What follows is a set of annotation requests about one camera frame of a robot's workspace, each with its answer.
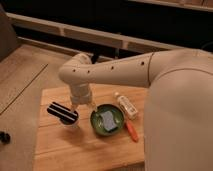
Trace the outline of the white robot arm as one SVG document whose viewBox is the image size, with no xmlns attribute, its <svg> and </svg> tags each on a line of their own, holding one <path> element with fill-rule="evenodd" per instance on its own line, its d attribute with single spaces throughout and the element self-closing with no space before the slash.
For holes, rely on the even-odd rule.
<svg viewBox="0 0 213 171">
<path fill-rule="evenodd" d="M 89 85 L 143 87 L 146 171 L 213 171 L 213 53 L 176 49 L 93 64 L 80 53 L 59 69 L 73 107 Z"/>
</svg>

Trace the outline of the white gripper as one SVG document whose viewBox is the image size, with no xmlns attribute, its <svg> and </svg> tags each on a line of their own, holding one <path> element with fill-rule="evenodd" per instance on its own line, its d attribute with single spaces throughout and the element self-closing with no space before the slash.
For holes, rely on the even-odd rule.
<svg viewBox="0 0 213 171">
<path fill-rule="evenodd" d="M 98 108 L 95 102 L 92 101 L 92 91 L 89 84 L 70 85 L 70 111 L 74 112 L 78 105 L 89 104 L 92 111 L 97 112 Z"/>
</svg>

